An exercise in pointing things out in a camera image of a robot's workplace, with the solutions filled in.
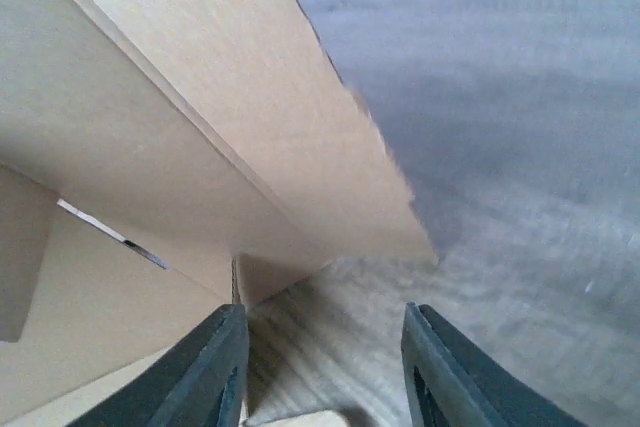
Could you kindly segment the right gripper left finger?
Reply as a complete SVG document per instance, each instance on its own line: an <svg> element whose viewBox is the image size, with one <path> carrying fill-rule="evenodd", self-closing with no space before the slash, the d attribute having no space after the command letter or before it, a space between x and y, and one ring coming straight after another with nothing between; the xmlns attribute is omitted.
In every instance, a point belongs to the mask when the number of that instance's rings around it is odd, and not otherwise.
<svg viewBox="0 0 640 427"><path fill-rule="evenodd" d="M73 426L238 426L249 331L242 304L225 304Z"/></svg>

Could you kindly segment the brown cardboard box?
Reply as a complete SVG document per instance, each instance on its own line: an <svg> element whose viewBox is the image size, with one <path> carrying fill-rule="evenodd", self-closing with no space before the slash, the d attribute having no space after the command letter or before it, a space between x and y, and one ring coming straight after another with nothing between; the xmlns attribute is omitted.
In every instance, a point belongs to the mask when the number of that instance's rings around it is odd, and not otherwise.
<svg viewBox="0 0 640 427"><path fill-rule="evenodd" d="M297 0L1 0L1 422L51 426L218 307L435 261Z"/></svg>

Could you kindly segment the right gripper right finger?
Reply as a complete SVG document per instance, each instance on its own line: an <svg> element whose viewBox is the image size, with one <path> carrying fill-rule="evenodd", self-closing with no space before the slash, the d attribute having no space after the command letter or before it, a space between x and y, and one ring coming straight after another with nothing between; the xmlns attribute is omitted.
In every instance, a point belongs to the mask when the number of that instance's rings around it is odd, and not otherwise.
<svg viewBox="0 0 640 427"><path fill-rule="evenodd" d="M414 426L581 426L433 307L405 307L401 353Z"/></svg>

